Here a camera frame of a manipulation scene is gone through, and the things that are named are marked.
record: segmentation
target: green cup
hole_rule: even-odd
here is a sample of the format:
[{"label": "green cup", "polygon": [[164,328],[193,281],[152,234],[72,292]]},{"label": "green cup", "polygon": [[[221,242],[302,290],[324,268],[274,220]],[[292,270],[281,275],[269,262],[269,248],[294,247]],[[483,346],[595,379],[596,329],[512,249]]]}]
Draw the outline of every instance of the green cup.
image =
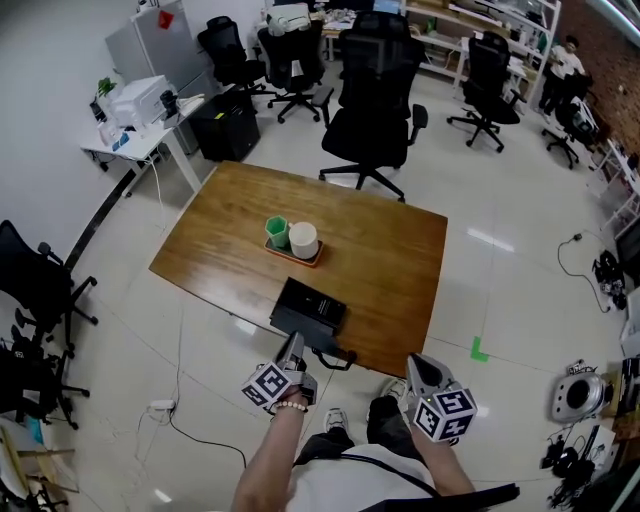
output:
[{"label": "green cup", "polygon": [[267,231],[271,243],[276,247],[286,247],[289,243],[289,223],[287,219],[278,215],[267,220],[264,229]]}]

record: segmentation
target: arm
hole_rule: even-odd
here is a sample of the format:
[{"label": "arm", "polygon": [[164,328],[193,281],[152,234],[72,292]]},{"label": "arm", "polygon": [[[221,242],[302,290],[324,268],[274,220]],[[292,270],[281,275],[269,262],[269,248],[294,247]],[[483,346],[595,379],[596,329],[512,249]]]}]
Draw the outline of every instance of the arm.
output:
[{"label": "arm", "polygon": [[[283,400],[307,406],[307,399],[299,391]],[[240,478],[233,498],[234,512],[284,509],[303,421],[304,413],[298,409],[278,409],[260,448]]]},{"label": "arm", "polygon": [[442,496],[475,492],[449,443],[434,443],[415,425],[411,426],[411,437],[429,468],[436,491]]}]

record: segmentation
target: printer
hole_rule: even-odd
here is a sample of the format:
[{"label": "printer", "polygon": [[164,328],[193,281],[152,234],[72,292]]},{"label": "printer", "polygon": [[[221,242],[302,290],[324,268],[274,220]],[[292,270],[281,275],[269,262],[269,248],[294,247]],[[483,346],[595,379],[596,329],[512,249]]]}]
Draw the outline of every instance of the printer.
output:
[{"label": "printer", "polygon": [[118,126],[133,126],[136,117],[145,125],[156,121],[165,113],[160,95],[167,90],[174,91],[164,75],[127,84],[111,102],[111,112]]}]

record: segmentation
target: green tape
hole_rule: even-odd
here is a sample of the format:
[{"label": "green tape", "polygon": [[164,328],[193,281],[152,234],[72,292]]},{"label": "green tape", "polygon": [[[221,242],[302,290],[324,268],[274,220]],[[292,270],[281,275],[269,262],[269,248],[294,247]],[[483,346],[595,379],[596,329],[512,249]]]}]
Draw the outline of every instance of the green tape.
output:
[{"label": "green tape", "polygon": [[479,361],[481,363],[486,363],[489,360],[489,354],[483,354],[480,352],[480,343],[482,339],[480,336],[476,336],[473,338],[473,346],[471,347],[471,359],[474,361]]}]

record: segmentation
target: white floor tile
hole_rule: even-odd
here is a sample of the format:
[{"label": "white floor tile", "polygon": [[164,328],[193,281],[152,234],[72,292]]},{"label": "white floor tile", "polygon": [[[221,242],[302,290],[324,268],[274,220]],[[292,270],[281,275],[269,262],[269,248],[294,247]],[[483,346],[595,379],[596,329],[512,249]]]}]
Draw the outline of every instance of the white floor tile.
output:
[{"label": "white floor tile", "polygon": [[429,336],[471,348],[482,335],[493,246],[449,227]]},{"label": "white floor tile", "polygon": [[[327,83],[339,87],[338,72],[339,66],[330,66]],[[336,91],[332,113],[339,108],[338,97]],[[266,102],[256,99],[262,139],[247,163],[310,178],[320,169],[349,163],[322,149],[324,125],[308,111],[294,109],[280,125],[278,109],[268,109]],[[593,178],[588,158],[569,170],[562,154],[547,153],[540,116],[528,114],[519,125],[503,128],[499,136],[505,150],[498,154],[484,135],[467,148],[470,129],[447,124],[447,117],[464,112],[463,103],[451,99],[446,81],[418,76],[411,103],[427,108],[429,125],[400,170],[381,172],[405,191],[410,205],[449,221],[423,352],[448,365],[478,403],[478,417],[455,448],[471,479],[478,488],[517,481],[522,496],[499,510],[542,511],[558,484],[538,469],[546,437],[559,428],[546,419],[551,386],[577,359],[604,369],[622,357],[617,338],[624,313],[600,313],[589,285],[566,276],[556,254],[560,242],[583,233],[581,242],[563,248],[562,261],[570,272],[591,277],[591,264],[603,247],[598,237],[612,246],[599,230],[611,205],[601,206],[586,188]],[[201,179],[214,168],[199,153],[191,160]],[[58,461],[65,477],[81,489],[70,498],[72,510],[229,508],[242,471],[238,453],[198,444],[148,417],[138,430],[152,400],[178,397],[179,346],[178,427],[202,440],[237,446],[247,458],[269,427],[270,417],[242,395],[240,386],[257,364],[274,357],[284,339],[148,270],[193,197],[172,160],[158,166],[158,177],[165,216],[149,172],[132,197],[109,214],[73,273],[78,282],[89,275],[99,281],[79,305],[100,323],[92,326],[74,317],[78,348],[68,372],[69,384],[90,388],[92,396],[74,400],[78,432],[62,423],[45,429],[48,445],[77,450]],[[330,181],[355,187],[356,177]],[[362,193],[395,199],[372,180]],[[469,230],[495,245],[470,236]],[[3,303],[1,318],[12,318],[13,308]],[[60,329],[55,336],[55,345],[61,345]],[[488,362],[471,359],[476,336]],[[305,418],[300,446],[322,431],[331,407],[347,412],[353,439],[365,442],[369,403],[387,377],[357,366],[332,372],[310,353],[305,359],[319,396]],[[165,503],[167,497],[172,501]]]}]

